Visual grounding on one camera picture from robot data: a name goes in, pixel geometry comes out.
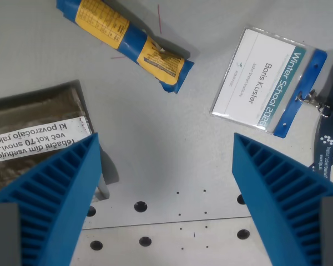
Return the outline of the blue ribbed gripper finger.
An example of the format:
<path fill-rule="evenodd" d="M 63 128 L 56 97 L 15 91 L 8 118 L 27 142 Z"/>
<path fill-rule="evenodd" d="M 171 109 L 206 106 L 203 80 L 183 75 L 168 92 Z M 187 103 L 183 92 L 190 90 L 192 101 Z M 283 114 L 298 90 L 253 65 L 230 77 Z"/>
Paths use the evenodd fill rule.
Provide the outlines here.
<path fill-rule="evenodd" d="M 238 133 L 232 173 L 272 265 L 321 265 L 320 202 L 333 182 Z"/>
<path fill-rule="evenodd" d="M 39 163 L 0 191 L 15 203 L 22 265 L 69 265 L 101 177 L 98 134 Z"/>

